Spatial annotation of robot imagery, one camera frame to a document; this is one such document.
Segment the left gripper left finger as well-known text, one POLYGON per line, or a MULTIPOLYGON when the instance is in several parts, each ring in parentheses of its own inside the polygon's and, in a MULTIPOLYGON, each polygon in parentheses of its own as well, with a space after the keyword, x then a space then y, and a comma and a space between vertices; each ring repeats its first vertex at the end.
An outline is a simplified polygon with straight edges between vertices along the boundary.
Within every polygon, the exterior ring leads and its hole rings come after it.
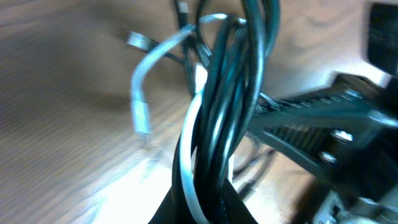
POLYGON ((159 205, 149 224, 178 224, 178 212, 180 210, 180 200, 174 195, 171 187, 159 205))

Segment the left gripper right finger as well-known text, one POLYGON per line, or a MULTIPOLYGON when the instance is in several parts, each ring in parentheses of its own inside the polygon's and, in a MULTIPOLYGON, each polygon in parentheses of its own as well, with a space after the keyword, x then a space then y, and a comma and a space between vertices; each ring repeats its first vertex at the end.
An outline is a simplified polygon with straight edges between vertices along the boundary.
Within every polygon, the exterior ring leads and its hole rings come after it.
POLYGON ((229 180, 222 190, 221 221, 224 224, 257 224, 229 180))

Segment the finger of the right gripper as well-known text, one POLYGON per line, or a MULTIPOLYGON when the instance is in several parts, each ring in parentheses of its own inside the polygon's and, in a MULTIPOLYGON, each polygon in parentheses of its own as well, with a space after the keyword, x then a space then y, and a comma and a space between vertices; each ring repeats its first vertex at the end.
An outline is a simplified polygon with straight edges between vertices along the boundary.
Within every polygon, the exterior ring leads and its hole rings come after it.
POLYGON ((380 131, 382 113, 373 96, 379 88, 367 83, 335 83, 327 88, 278 100, 279 107, 261 106, 250 131, 277 128, 320 128, 380 131))
POLYGON ((256 139, 273 147, 315 177, 328 177, 338 162, 333 158, 328 162, 321 158, 331 144, 329 129, 309 128, 296 131, 292 128, 265 128, 254 131, 256 139))

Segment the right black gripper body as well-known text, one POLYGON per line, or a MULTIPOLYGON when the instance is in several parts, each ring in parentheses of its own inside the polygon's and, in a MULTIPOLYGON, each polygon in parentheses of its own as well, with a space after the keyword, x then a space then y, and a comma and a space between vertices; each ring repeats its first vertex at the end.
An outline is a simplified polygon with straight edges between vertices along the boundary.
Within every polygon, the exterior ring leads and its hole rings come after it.
POLYGON ((310 189, 310 213, 382 215, 397 211, 397 79, 380 87, 367 78, 339 74, 329 90, 342 90, 353 101, 344 108, 356 113, 344 140, 330 151, 337 157, 333 186, 314 182, 310 189))

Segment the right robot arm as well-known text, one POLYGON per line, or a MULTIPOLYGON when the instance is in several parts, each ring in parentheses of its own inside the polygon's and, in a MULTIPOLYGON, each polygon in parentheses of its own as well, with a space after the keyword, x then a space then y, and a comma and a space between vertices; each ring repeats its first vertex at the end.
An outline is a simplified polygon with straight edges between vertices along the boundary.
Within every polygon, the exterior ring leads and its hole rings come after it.
POLYGON ((397 2, 281 1, 248 133, 313 175, 297 220, 397 217, 397 2))

